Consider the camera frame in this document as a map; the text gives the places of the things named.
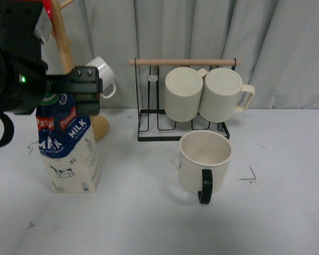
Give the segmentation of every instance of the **mug handle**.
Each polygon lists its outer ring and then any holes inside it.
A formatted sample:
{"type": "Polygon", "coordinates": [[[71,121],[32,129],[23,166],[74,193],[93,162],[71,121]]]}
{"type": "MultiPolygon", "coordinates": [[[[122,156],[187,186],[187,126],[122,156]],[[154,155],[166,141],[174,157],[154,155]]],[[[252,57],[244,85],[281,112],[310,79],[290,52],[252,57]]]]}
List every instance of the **mug handle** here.
{"type": "Polygon", "coordinates": [[[235,111],[236,112],[244,113],[247,110],[250,101],[255,96],[255,88],[252,85],[244,84],[242,86],[242,90],[241,91],[250,93],[248,98],[247,98],[247,102],[246,102],[245,105],[237,105],[235,107],[235,111]]]}
{"type": "Polygon", "coordinates": [[[115,84],[115,82],[112,82],[112,86],[113,86],[113,91],[109,95],[105,96],[103,93],[101,94],[103,98],[107,99],[107,98],[112,97],[115,94],[115,92],[116,92],[116,84],[115,84]]]}
{"type": "Polygon", "coordinates": [[[208,74],[208,71],[205,70],[204,68],[201,68],[200,70],[197,71],[199,75],[201,75],[202,78],[208,74]]]}
{"type": "Polygon", "coordinates": [[[198,192],[198,201],[207,205],[211,201],[213,192],[213,173],[211,169],[202,169],[202,191],[198,192]]]}

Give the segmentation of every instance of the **pascual logo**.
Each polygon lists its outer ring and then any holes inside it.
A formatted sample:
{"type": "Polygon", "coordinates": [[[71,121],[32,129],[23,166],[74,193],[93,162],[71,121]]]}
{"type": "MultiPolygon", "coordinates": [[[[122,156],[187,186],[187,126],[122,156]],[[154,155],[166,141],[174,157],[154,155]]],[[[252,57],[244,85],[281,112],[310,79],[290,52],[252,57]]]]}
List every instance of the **pascual logo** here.
{"type": "Polygon", "coordinates": [[[43,129],[54,130],[54,118],[37,117],[38,131],[43,129]]]}
{"type": "Polygon", "coordinates": [[[71,121],[76,118],[76,116],[75,106],[73,106],[70,114],[59,122],[61,129],[64,131],[71,121]]]}

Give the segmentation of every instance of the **black mug handle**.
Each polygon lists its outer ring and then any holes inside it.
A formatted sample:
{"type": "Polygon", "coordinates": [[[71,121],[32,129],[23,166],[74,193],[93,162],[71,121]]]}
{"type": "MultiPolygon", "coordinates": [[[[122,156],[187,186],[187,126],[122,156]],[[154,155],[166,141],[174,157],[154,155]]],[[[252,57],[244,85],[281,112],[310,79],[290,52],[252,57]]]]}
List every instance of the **black mug handle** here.
{"type": "Polygon", "coordinates": [[[213,173],[211,169],[202,169],[202,191],[198,192],[198,201],[207,205],[211,201],[213,192],[213,173]]]}
{"type": "Polygon", "coordinates": [[[0,139],[0,147],[8,144],[14,135],[14,125],[11,119],[4,113],[0,113],[0,120],[4,124],[4,134],[0,139]]]}

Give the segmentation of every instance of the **curtain fold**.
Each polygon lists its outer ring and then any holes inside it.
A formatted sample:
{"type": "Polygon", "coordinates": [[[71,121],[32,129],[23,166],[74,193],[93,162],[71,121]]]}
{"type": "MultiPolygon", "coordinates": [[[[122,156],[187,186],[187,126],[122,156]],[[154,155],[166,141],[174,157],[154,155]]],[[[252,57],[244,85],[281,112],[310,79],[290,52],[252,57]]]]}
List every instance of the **curtain fold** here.
{"type": "MultiPolygon", "coordinates": [[[[256,88],[250,108],[319,108],[319,0],[77,0],[62,13],[75,65],[101,56],[117,75],[103,107],[137,106],[129,59],[236,57],[256,88]]],[[[52,38],[43,57],[50,73],[62,72],[52,38]]],[[[160,98],[173,68],[161,68],[160,98]]],[[[138,74],[146,104],[149,69],[138,74]]]]}

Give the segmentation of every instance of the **white tabletop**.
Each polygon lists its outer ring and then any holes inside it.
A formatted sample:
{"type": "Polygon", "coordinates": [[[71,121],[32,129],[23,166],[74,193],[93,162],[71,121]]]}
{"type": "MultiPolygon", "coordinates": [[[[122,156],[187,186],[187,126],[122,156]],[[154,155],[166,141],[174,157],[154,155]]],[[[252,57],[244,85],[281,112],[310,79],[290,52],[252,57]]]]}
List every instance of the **white tabletop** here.
{"type": "Polygon", "coordinates": [[[319,254],[319,110],[248,110],[226,122],[233,157],[200,205],[179,143],[138,142],[137,110],[102,110],[96,193],[54,194],[35,117],[0,149],[0,255],[319,254]]]}

